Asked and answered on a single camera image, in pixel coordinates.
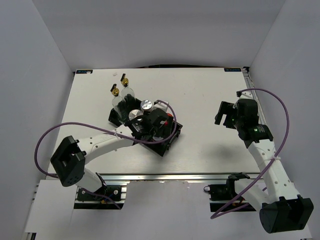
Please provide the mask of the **white blue-label shaker bottle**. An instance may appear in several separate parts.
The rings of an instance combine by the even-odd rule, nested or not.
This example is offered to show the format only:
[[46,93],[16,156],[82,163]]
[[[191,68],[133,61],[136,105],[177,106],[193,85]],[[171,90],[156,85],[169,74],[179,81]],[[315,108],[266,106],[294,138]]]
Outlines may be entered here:
[[148,99],[142,100],[140,103],[140,109],[142,112],[150,112],[153,110],[154,103]]

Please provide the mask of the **silver-lid clear shaker jar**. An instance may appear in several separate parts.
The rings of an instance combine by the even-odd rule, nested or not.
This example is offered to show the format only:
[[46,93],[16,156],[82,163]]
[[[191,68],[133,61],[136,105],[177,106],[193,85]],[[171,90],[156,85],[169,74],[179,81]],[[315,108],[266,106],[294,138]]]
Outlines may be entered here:
[[134,120],[134,119],[137,119],[138,121],[141,121],[142,120],[142,116],[143,116],[143,112],[139,109],[133,109],[129,112],[128,114],[128,119],[130,121]]

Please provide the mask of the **dark sauce glass bottle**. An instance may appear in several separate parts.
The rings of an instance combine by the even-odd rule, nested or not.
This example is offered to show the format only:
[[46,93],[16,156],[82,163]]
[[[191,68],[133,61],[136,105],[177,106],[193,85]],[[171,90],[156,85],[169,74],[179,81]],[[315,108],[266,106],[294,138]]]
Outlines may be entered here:
[[122,74],[120,82],[123,86],[123,89],[121,90],[121,96],[129,106],[133,106],[136,103],[135,93],[133,89],[130,88],[129,79],[126,77],[125,73]]

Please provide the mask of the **clear oil glass bottle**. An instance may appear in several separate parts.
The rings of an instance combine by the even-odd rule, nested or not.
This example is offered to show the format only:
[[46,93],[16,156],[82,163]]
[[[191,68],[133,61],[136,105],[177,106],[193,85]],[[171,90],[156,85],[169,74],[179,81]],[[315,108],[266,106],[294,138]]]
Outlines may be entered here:
[[113,99],[111,101],[113,105],[113,109],[116,111],[118,115],[118,119],[121,123],[125,123],[129,119],[129,112],[127,108],[127,103],[124,98],[120,95],[120,90],[117,88],[117,84],[114,83],[110,90],[113,95]]

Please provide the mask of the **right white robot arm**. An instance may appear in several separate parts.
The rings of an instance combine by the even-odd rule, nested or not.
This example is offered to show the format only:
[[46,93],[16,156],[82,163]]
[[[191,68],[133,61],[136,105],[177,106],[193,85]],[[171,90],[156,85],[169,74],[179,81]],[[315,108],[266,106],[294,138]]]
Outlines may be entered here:
[[235,129],[253,156],[260,174],[256,179],[241,172],[228,176],[226,195],[230,206],[245,199],[258,213],[263,229],[269,233],[303,230],[314,210],[310,198],[303,198],[289,179],[277,156],[273,135],[259,123],[258,104],[254,99],[240,98],[236,103],[221,102],[215,124]]

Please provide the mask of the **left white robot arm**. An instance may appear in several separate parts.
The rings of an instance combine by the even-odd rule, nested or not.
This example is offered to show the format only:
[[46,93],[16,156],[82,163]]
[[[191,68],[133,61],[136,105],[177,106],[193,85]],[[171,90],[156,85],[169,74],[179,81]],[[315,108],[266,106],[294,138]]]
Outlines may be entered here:
[[76,185],[99,200],[105,196],[107,185],[86,165],[104,154],[131,147],[137,141],[152,144],[156,140],[164,140],[170,135],[172,125],[173,115],[156,108],[120,125],[111,134],[102,133],[82,139],[74,139],[71,135],[65,137],[50,162],[63,187]]

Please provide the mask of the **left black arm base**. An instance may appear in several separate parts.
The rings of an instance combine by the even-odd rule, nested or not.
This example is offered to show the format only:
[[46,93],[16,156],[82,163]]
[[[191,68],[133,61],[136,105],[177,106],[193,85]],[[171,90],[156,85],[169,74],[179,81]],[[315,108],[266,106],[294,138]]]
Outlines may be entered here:
[[97,191],[78,188],[73,208],[76,210],[121,210],[126,187],[120,183],[103,183]]

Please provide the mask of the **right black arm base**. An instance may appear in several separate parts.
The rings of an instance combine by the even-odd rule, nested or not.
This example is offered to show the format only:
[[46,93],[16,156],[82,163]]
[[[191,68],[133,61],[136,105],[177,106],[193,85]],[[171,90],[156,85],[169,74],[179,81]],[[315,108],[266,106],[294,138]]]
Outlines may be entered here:
[[[235,181],[242,179],[250,179],[250,177],[243,172],[233,173],[228,176],[227,180],[223,184],[210,184],[203,188],[203,191],[206,194],[210,195],[210,211],[212,213],[216,212],[219,208],[221,208],[225,203],[230,201],[237,194],[235,192]],[[226,207],[222,212],[226,212],[229,210],[234,210],[236,208],[237,212],[255,212],[256,210],[249,204],[244,202],[243,197],[239,197],[235,202]]]

